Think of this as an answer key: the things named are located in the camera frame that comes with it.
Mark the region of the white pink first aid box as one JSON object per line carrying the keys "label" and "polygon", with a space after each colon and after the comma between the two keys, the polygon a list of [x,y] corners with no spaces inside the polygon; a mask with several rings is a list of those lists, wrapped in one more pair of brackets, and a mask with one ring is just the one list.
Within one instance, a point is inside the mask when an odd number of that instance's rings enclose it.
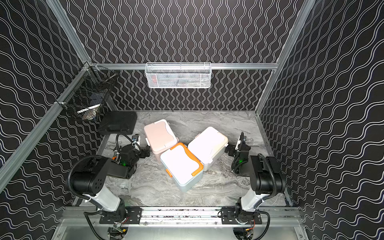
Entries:
{"label": "white pink first aid box", "polygon": [[224,154],[228,143],[225,135],[208,127],[188,144],[188,149],[203,164],[206,172]]}

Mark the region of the blue orange first aid box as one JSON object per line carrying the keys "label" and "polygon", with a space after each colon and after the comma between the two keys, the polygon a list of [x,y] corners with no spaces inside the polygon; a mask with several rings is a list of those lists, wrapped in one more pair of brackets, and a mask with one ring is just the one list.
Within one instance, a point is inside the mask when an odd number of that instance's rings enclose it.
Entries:
{"label": "blue orange first aid box", "polygon": [[163,152],[160,159],[168,175],[183,193],[203,178],[204,165],[183,143]]}

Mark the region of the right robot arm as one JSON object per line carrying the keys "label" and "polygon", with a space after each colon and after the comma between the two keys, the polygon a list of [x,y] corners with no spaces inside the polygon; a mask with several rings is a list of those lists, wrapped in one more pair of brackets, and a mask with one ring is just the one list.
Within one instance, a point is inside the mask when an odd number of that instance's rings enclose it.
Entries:
{"label": "right robot arm", "polygon": [[261,214],[258,208],[266,200],[283,193],[286,188],[276,158],[263,154],[250,155],[250,149],[251,147],[245,144],[228,145],[225,148],[225,153],[234,158],[231,172],[250,179],[250,189],[238,199],[235,206],[235,220],[242,225],[260,224],[261,221],[256,220]]}

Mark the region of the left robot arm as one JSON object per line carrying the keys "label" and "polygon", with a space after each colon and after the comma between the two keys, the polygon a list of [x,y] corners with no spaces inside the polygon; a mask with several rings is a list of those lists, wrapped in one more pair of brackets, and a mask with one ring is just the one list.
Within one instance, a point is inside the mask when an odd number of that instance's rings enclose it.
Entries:
{"label": "left robot arm", "polygon": [[129,180],[137,170],[138,161],[150,156],[150,147],[140,145],[139,135],[129,137],[122,133],[116,135],[115,144],[112,158],[91,155],[78,160],[68,174],[67,184],[73,195],[97,207],[96,214],[123,223],[129,218],[125,202],[105,186],[105,180],[107,177]]}

